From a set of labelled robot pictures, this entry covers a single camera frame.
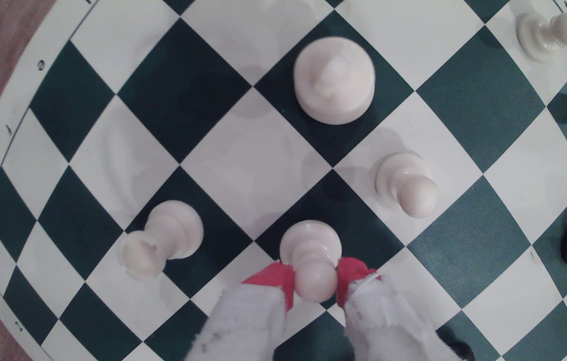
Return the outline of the red gripper finger white wrap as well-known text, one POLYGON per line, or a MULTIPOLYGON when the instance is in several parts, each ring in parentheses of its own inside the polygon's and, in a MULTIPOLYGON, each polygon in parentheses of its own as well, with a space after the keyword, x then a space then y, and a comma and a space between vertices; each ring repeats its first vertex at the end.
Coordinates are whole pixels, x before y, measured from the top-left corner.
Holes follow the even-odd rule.
POLYGON ((273 262, 224 291, 186 360, 273 360, 294 304, 291 265, 273 262))
POLYGON ((460 360, 377 270, 344 257, 337 278, 337 304, 355 360, 460 360))

